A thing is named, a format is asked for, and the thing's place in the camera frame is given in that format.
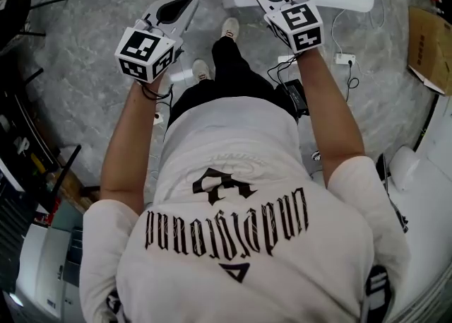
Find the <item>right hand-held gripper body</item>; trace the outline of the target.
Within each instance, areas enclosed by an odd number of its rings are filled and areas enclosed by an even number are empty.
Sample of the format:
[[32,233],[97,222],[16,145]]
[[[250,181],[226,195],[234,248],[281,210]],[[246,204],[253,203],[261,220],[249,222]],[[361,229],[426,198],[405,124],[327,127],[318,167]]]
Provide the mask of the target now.
[[282,0],[280,9],[264,14],[274,36],[282,40],[294,54],[323,44],[323,21],[311,0]]

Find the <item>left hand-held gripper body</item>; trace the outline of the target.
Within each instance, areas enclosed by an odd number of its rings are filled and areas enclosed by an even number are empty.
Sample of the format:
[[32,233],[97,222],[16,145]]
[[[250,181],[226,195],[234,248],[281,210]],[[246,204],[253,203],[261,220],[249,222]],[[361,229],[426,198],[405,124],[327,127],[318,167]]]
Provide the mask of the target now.
[[183,39],[138,19],[128,27],[114,53],[122,74],[137,81],[153,83],[177,59]]

